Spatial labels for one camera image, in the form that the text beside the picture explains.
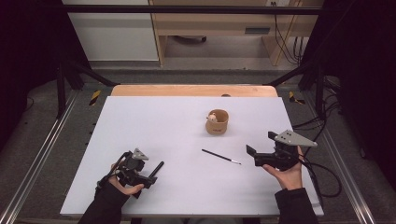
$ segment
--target black sleeve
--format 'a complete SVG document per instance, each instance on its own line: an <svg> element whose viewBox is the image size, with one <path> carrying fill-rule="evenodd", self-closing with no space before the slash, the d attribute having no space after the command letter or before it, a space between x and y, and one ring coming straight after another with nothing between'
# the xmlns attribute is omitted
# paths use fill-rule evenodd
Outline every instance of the black sleeve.
<svg viewBox="0 0 396 224"><path fill-rule="evenodd" d="M120 224L121 208L128 199L128 195L106 182L78 224Z"/></svg>
<svg viewBox="0 0 396 224"><path fill-rule="evenodd" d="M287 190L282 189L275 195L279 208L279 224L317 224L308 194L304 188Z"/></svg>

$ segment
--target power outlet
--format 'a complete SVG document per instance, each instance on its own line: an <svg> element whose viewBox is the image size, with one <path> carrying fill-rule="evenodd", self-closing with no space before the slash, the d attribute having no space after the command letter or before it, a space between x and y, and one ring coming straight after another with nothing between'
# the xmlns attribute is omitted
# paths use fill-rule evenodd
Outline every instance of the power outlet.
<svg viewBox="0 0 396 224"><path fill-rule="evenodd" d="M290 0L267 0L265 3L266 7L272 7L271 3L275 3L276 7L287 7L290 3Z"/></svg>

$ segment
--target gray mounting plate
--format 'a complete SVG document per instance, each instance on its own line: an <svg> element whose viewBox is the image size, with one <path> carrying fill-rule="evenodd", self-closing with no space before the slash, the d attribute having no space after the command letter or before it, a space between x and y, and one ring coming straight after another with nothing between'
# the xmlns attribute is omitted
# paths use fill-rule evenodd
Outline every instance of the gray mounting plate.
<svg viewBox="0 0 396 224"><path fill-rule="evenodd" d="M149 157L147 157L142 151L140 151L138 147L134 149L134 154L132 155L132 158L135 160L143 161L149 160Z"/></svg>
<svg viewBox="0 0 396 224"><path fill-rule="evenodd" d="M301 135L290 130L286 130L285 132L280 133L275 137L275 140L277 142L283 143L288 146L300 146L300 147L318 146L316 142L313 142L305 137L302 137Z"/></svg>

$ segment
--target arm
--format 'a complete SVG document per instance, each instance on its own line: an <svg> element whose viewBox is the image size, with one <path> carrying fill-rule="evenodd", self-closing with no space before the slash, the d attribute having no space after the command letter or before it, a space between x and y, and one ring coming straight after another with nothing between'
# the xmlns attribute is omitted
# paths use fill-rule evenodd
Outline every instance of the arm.
<svg viewBox="0 0 396 224"><path fill-rule="evenodd" d="M143 187L141 184L127 189L114 175L111 176L95 195L78 224L120 224L121 208L130 195Z"/></svg>
<svg viewBox="0 0 396 224"><path fill-rule="evenodd" d="M303 154L300 147L298 147L298 151L300 155ZM318 223L312 204L303 188L302 165L299 162L283 172L267 164L262 168L273 175L282 188L275 195L280 212L279 224Z"/></svg>

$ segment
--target black horizontal bar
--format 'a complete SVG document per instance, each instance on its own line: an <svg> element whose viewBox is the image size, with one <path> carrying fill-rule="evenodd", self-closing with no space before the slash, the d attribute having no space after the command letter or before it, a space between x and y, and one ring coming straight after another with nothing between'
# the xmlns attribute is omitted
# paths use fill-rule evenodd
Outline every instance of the black horizontal bar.
<svg viewBox="0 0 396 224"><path fill-rule="evenodd" d="M41 8L71 13L193 13L324 15L341 12L322 7L234 7L234 6L122 6L122 5L42 5Z"/></svg>

